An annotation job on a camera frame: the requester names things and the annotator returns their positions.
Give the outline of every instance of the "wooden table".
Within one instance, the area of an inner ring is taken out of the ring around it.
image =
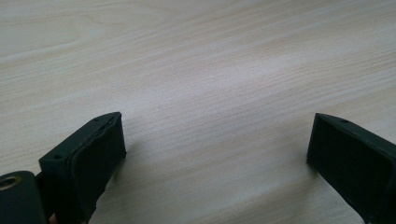
[[[91,223],[362,223],[305,164],[316,112],[396,142],[395,1],[3,1],[0,167],[93,117],[128,154]]]

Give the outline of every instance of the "light wood grain surface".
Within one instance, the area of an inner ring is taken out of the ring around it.
[[[123,115],[91,223],[362,223],[305,164],[316,112],[396,142],[396,1],[2,1],[1,174]]]

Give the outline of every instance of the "black plastic part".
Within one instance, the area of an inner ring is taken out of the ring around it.
[[[88,223],[125,155],[121,114],[115,112],[92,119],[39,160],[53,186],[58,223]]]
[[[0,177],[0,223],[48,224],[32,173],[18,171]]]
[[[307,162],[368,223],[396,223],[396,146],[345,119],[316,114]]]

